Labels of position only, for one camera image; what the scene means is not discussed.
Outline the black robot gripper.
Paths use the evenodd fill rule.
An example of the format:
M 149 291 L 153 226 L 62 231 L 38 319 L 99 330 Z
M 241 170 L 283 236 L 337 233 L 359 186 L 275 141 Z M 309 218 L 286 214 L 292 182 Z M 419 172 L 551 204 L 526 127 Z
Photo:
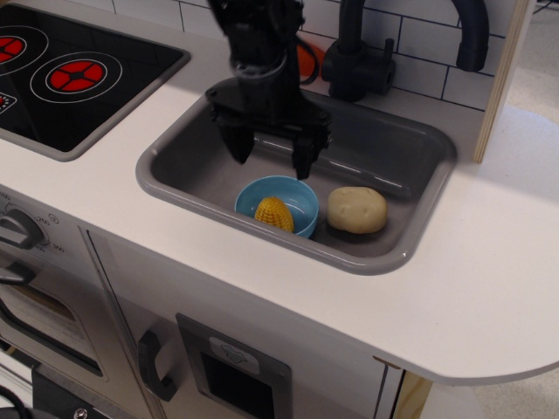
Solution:
M 254 147 L 254 133 L 265 132 L 293 141 L 292 162 L 298 180 L 307 179 L 313 163 L 331 142 L 330 113 L 309 100 L 293 72 L 225 79 L 205 93 L 211 118 L 231 156 L 245 164 Z

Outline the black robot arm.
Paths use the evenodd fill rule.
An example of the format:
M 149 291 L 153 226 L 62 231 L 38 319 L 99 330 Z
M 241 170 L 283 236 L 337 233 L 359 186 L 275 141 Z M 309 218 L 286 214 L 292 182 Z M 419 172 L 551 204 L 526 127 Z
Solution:
M 245 163 L 255 133 L 287 138 L 293 143 L 298 179 L 308 178 L 320 151 L 329 145 L 332 118 L 300 89 L 302 2 L 212 1 L 210 9 L 231 52 L 232 78 L 205 94 L 225 146 Z

